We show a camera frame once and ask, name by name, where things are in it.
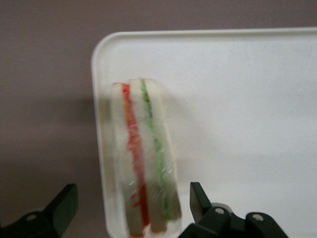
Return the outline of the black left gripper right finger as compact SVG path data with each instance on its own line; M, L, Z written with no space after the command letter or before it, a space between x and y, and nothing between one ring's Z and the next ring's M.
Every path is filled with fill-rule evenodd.
M245 218L230 207L211 203L199 182L190 183L190 210L194 219L180 238L286 238L288 235L273 217L250 212Z

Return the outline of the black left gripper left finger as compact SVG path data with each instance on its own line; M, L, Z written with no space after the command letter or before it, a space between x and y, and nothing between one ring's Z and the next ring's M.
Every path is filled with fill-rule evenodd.
M1 226L2 238L60 238L78 211L78 187L66 185L42 210L25 214L7 226Z

